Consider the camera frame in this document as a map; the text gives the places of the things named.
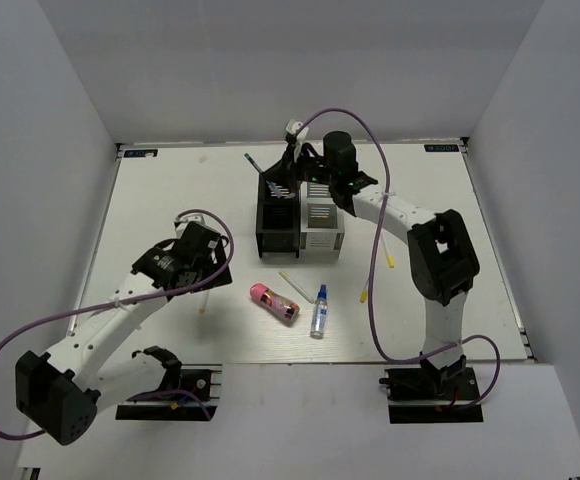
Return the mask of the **red ink pen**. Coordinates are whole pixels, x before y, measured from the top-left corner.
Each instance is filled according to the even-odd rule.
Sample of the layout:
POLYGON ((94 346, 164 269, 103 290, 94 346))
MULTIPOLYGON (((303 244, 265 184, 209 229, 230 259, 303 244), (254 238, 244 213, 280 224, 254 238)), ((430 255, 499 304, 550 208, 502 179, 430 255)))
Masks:
POLYGON ((286 187, 277 185, 274 182, 267 182, 268 190, 272 197, 279 199, 293 199, 296 194, 286 187))

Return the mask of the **white marker yellow cap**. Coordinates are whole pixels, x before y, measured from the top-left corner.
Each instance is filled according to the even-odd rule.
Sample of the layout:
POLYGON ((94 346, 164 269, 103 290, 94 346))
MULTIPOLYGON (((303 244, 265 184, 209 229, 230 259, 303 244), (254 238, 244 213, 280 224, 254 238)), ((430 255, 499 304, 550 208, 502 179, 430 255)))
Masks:
POLYGON ((207 309, 207 304, 208 304, 208 300, 209 300, 209 291, 204 291, 202 296, 201 296, 201 303, 199 305, 199 309, 198 312, 199 314, 204 314, 206 312, 207 309))

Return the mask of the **green gel pen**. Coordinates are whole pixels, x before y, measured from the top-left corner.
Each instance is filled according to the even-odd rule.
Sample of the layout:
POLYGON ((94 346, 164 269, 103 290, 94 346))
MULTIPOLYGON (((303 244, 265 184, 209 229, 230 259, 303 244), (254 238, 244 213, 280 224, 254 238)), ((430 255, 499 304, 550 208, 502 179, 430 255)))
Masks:
POLYGON ((244 158, 254 167, 254 169, 259 173, 263 174, 262 168, 258 165, 258 163, 254 160, 254 158, 249 153, 244 153, 244 158))

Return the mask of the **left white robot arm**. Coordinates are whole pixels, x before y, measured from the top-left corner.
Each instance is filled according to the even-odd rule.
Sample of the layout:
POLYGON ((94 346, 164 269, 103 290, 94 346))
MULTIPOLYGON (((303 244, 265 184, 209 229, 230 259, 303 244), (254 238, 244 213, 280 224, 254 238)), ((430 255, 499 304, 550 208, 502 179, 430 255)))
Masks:
POLYGON ((163 347, 135 350, 106 362, 141 324, 174 297, 231 283, 228 237, 199 223, 149 248, 115 290, 112 307, 92 313, 74 333, 43 354, 26 352, 15 365, 17 408, 61 445, 79 439, 96 415, 134 396, 169 399, 181 387, 181 361, 163 347))

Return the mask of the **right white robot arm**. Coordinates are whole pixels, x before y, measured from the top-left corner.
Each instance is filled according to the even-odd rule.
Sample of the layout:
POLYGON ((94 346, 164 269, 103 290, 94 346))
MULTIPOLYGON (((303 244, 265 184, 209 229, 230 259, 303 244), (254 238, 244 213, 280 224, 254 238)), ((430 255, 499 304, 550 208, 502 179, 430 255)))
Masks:
POLYGON ((273 183, 296 191, 302 182, 325 185, 334 204, 402 241, 410 274, 424 299, 425 337, 416 362, 423 390, 442 399, 454 391, 465 369, 463 312, 479 261, 461 214, 415 206, 380 188, 357 162, 351 136, 328 133, 317 152, 299 133, 285 136, 280 160, 264 172, 273 183))

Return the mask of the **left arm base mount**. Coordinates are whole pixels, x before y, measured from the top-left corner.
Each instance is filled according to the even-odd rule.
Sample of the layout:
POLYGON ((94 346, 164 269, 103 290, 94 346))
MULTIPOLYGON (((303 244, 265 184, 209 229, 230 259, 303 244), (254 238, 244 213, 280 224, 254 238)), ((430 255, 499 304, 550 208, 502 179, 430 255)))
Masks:
POLYGON ((209 422, 219 406, 223 367, 186 365, 178 379, 156 393, 142 393, 116 407, 117 421, 209 422))

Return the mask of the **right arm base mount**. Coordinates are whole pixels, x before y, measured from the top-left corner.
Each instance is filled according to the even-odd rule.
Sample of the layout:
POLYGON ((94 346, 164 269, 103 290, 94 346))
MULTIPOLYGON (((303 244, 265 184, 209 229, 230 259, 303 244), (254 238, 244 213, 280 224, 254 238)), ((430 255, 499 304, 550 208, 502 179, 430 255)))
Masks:
POLYGON ((386 369, 379 379, 387 395, 391 424, 482 423, 482 408, 475 372, 468 367, 458 377, 436 389, 419 368, 386 369))

